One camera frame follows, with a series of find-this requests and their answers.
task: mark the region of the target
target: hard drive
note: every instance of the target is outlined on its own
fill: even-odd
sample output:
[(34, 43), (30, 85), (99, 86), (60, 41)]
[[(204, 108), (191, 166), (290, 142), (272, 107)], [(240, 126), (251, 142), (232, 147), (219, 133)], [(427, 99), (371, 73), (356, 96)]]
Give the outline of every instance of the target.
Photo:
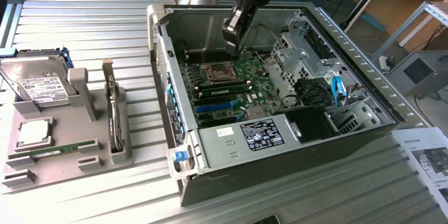
[(76, 95), (67, 80), (68, 66), (59, 50), (22, 52), (0, 58), (0, 74), (22, 101), (34, 101), (42, 108), (68, 104)]

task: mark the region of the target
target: motherboard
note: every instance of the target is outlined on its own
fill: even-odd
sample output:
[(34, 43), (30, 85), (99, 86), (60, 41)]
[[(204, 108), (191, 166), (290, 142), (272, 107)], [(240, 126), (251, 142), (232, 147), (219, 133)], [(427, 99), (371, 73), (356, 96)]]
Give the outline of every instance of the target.
[(235, 60), (184, 62), (179, 67), (202, 128), (263, 118), (278, 110), (276, 88), (256, 52), (243, 50)]

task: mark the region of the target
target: hard drive label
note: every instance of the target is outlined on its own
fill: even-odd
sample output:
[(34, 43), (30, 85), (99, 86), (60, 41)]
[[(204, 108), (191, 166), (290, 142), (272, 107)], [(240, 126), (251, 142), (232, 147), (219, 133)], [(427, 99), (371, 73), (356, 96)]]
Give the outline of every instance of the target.
[(62, 79), (55, 77), (23, 79), (20, 85), (36, 103), (54, 102), (68, 99)]
[(247, 145), (252, 151), (258, 151), (286, 143), (272, 119), (254, 123), (246, 123), (242, 124), (240, 127), (246, 137)]

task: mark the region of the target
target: green circuit board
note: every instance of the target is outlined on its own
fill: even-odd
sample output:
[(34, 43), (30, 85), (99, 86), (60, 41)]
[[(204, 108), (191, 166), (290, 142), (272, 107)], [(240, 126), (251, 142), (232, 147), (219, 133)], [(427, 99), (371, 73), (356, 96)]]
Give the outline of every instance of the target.
[[(230, 122), (232, 119), (236, 121), (250, 120), (246, 110), (251, 107), (258, 106), (259, 109), (263, 107), (266, 116), (272, 115), (279, 108), (275, 87), (263, 63), (252, 52), (243, 51), (238, 60), (234, 61), (180, 63), (179, 66), (195, 118), (203, 127), (215, 126), (210, 122), (219, 119), (230, 119)], [(207, 87), (215, 87), (215, 84), (223, 83), (235, 85), (230, 88), (207, 89)], [(228, 99), (234, 103), (232, 107), (199, 113), (196, 109), (210, 104), (198, 106), (196, 102), (204, 99), (198, 93), (198, 87), (203, 88), (204, 95)]]

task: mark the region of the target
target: paper document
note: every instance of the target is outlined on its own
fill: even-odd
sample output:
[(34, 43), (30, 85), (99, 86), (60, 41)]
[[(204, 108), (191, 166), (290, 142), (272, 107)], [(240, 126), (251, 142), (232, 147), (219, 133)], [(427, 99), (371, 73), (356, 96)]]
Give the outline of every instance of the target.
[(448, 138), (438, 127), (398, 130), (392, 136), (448, 217)]

